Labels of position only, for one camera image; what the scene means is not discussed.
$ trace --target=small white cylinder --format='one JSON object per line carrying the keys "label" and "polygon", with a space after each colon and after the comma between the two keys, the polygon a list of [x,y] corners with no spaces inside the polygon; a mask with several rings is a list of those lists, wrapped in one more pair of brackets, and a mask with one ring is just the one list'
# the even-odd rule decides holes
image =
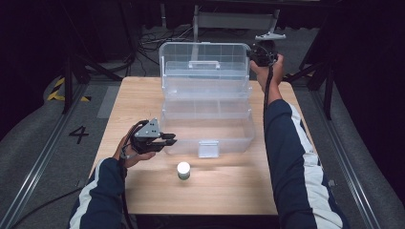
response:
{"label": "small white cylinder", "polygon": [[180,162],[178,164],[178,175],[182,180],[186,180],[190,177],[190,164],[187,162]]}

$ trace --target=sleeve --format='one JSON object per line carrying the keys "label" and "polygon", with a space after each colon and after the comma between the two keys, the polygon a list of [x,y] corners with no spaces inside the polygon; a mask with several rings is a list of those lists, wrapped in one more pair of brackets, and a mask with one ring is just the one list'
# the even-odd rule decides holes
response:
{"label": "sleeve", "polygon": [[282,228],[349,228],[300,115],[282,99],[266,109],[265,142]]}
{"label": "sleeve", "polygon": [[102,159],[72,210],[70,228],[120,228],[124,183],[114,158]]}

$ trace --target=human arm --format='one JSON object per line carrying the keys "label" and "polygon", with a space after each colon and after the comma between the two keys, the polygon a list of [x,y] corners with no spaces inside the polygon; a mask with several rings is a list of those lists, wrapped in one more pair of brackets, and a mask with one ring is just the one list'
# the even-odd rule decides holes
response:
{"label": "human arm", "polygon": [[[349,228],[337,206],[318,155],[296,109],[282,99],[278,86],[283,57],[273,66],[265,112],[265,142],[274,200],[282,228]],[[252,63],[262,89],[268,68]]]}
{"label": "human arm", "polygon": [[[95,167],[88,184],[81,191],[72,210],[70,228],[120,228],[124,182],[120,176],[119,154],[126,136],[122,138],[117,150],[110,158],[102,159]],[[127,155],[136,152],[128,147]],[[153,157],[155,153],[136,155],[125,160],[126,168],[141,160]]]}

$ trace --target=dark background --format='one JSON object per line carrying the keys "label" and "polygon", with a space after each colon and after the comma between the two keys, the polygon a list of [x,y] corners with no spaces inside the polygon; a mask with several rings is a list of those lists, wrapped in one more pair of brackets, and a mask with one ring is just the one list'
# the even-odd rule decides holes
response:
{"label": "dark background", "polygon": [[[63,2],[75,25],[70,40],[77,52],[95,62],[128,54],[116,2]],[[325,11],[282,10],[278,26],[322,27],[308,63],[334,63],[336,85],[358,133],[404,202],[404,7],[382,0],[340,4],[349,9],[329,16]],[[139,35],[140,26],[161,26],[159,4],[126,6],[130,33],[134,36]],[[189,24],[192,15],[192,6],[167,6],[167,27]],[[1,139],[42,106],[44,90],[61,73],[66,52],[42,1],[2,1],[0,41]]]}

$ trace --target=wooden tabletop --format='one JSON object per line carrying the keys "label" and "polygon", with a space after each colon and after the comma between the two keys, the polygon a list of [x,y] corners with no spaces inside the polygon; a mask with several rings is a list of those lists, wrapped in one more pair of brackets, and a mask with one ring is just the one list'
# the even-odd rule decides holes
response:
{"label": "wooden tabletop", "polygon": [[[132,214],[277,215],[263,133],[263,93],[256,81],[249,98],[256,136],[245,153],[198,158],[164,151],[128,170],[126,197]],[[281,93],[298,112],[288,83]],[[143,119],[160,119],[163,93],[159,77],[126,77],[98,149],[95,165],[110,157],[130,127]],[[177,165],[191,165],[190,178],[180,180]]]}

